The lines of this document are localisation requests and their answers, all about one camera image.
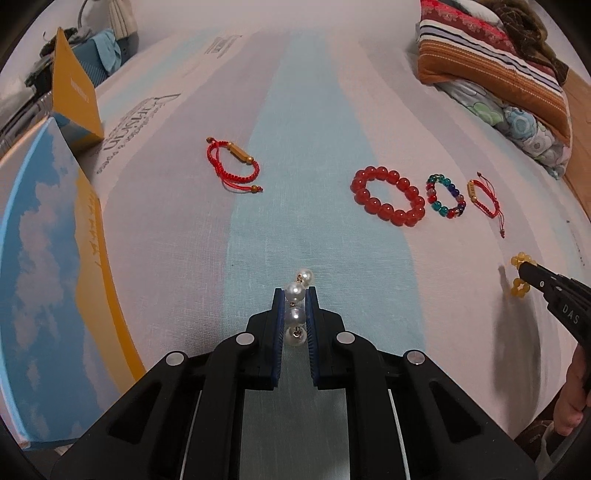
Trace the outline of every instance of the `floral blanket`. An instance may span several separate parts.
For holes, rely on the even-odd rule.
[[[496,128],[554,178],[564,175],[570,150],[530,112],[504,102],[468,80],[441,82],[437,87]]]

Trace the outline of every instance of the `blanket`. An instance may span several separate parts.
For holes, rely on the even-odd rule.
[[[551,68],[558,83],[564,84],[569,66],[556,58],[546,43],[548,31],[544,23],[525,0],[479,0],[479,3],[501,19],[521,58]]]

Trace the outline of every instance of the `red string bracelet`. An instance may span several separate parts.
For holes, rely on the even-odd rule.
[[[468,195],[470,196],[470,200],[474,205],[476,205],[481,211],[483,211],[488,217],[490,218],[499,218],[499,233],[501,237],[505,238],[505,215],[501,212],[501,205],[499,201],[496,199],[495,188],[493,187],[492,183],[490,183],[486,177],[480,173],[476,172],[476,174],[485,181],[486,185],[484,185],[481,181],[478,180],[470,180],[468,182]],[[486,205],[483,205],[481,202],[478,201],[476,197],[476,189],[478,187],[482,189],[484,193],[488,195],[488,198],[492,200],[492,203],[495,205],[495,211],[491,212]]]
[[[215,168],[216,175],[220,177],[224,185],[227,185],[236,190],[242,190],[243,192],[262,192],[262,187],[259,187],[258,185],[237,185],[237,183],[250,183],[258,177],[258,174],[261,171],[261,169],[254,158],[252,158],[243,149],[234,145],[232,142],[226,142],[225,140],[216,140],[213,137],[208,137],[207,143],[210,144],[207,148],[207,159],[209,160],[209,163],[213,165],[213,168]],[[220,147],[227,148],[230,151],[230,153],[232,153],[232,155],[234,155],[241,162],[247,163],[249,165],[252,164],[255,171],[252,172],[252,174],[248,177],[240,177],[238,175],[234,175],[233,173],[227,172],[223,167],[222,162],[220,161]]]

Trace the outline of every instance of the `box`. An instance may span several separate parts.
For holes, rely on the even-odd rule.
[[[71,443],[145,373],[99,199],[49,117],[0,161],[0,413],[23,448]]]
[[[72,153],[77,155],[105,137],[95,87],[61,28],[57,30],[54,55],[51,115]]]

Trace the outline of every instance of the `colorful glass bead bracelet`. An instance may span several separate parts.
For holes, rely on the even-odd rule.
[[[452,194],[457,201],[457,207],[448,208],[443,206],[439,200],[437,200],[437,192],[435,190],[435,184],[441,183],[449,193]],[[452,183],[452,181],[445,176],[441,175],[440,173],[436,173],[431,175],[427,180],[427,201],[431,204],[431,208],[436,212],[439,212],[439,215],[442,217],[447,218],[454,218],[459,217],[464,213],[464,209],[466,208],[466,202],[464,201],[464,196],[460,194],[460,190],[456,188],[456,186]]]

